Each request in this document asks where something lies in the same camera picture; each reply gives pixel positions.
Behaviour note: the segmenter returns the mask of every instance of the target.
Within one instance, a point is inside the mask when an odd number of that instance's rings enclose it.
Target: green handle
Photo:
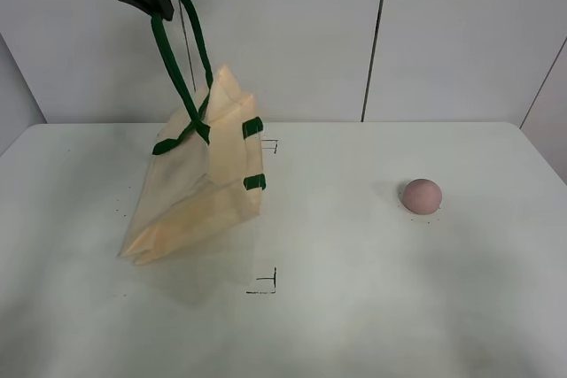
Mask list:
[[[203,31],[201,30],[201,26],[198,22],[198,15],[197,11],[195,10],[195,6],[191,0],[180,0],[189,15],[189,20],[191,23],[191,27],[193,29],[193,34],[195,35],[195,41],[197,42],[197,48],[199,56],[201,57],[201,61],[203,62],[203,67],[205,68],[205,77],[206,77],[206,85],[208,86],[209,90],[213,85],[213,72],[211,70],[211,64],[209,62],[209,58],[206,55],[206,48],[205,48],[205,40],[203,38]],[[179,70],[179,66],[177,65],[177,61],[175,60],[175,55],[171,50],[171,45],[169,44],[169,40],[167,39],[166,29],[163,26],[163,19],[158,13],[154,13],[151,16],[151,30],[153,31],[153,35],[156,39],[156,43],[158,44],[159,53],[163,59],[163,62],[166,66],[167,73],[169,74],[169,78],[174,83],[175,89],[179,96],[183,101],[183,105],[189,114],[191,119],[190,124],[182,131],[177,139],[166,139],[157,143],[156,146],[153,148],[153,155],[161,155],[169,152],[176,146],[178,146],[183,140],[190,135],[193,131],[197,131],[197,133],[203,138],[203,140],[209,144],[209,131],[210,127],[203,123],[203,118],[205,117],[206,107],[208,106],[209,95],[207,94],[205,101],[203,104],[197,108],[193,103],[193,99],[191,98],[190,92],[187,89],[187,85],[185,84],[185,80]]]

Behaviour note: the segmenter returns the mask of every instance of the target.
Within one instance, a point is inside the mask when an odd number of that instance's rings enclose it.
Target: white wall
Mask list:
[[[233,68],[265,118],[360,119],[378,0],[194,2],[213,65]],[[0,31],[49,122],[164,121],[180,104],[139,10],[116,0],[0,8]],[[169,34],[188,70],[178,19]]]
[[[519,125],[566,33],[565,0],[384,0],[366,120]]]
[[[522,130],[567,183],[567,49],[564,46]]]
[[[44,122],[0,35],[0,154],[29,126]]]

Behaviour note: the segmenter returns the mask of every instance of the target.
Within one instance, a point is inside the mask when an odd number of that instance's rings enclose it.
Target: pink ball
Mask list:
[[[416,179],[404,189],[402,202],[415,214],[432,214],[441,205],[441,189],[434,181]]]

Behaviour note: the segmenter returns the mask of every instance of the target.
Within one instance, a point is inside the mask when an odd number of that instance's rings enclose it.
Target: table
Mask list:
[[[40,125],[0,157],[1,377],[564,377],[567,187],[516,127],[269,124],[261,216],[132,266],[161,127]]]

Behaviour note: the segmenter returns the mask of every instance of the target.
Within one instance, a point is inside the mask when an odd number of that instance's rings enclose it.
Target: canvas bag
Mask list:
[[[161,17],[151,26],[166,69],[182,97],[158,135],[142,195],[120,252],[142,265],[219,234],[260,213],[263,174],[260,131],[252,94],[222,66],[213,79],[197,13],[190,17],[207,85],[195,94],[197,110],[177,67]]]

